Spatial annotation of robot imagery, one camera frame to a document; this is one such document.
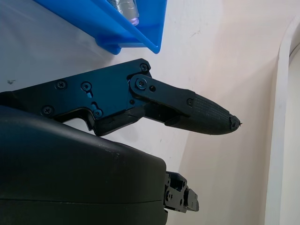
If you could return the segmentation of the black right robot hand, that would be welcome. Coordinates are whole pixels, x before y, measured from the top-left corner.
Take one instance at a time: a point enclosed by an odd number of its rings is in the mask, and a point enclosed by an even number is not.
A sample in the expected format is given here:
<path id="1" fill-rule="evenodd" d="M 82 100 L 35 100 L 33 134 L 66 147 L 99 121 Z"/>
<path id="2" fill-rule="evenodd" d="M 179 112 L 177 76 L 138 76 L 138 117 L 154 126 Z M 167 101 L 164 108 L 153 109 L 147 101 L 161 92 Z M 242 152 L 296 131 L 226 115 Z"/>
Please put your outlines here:
<path id="1" fill-rule="evenodd" d="M 240 120 L 137 59 L 0 95 L 3 225 L 164 225 L 197 194 L 164 160 L 104 138 L 141 118 L 207 135 Z"/>

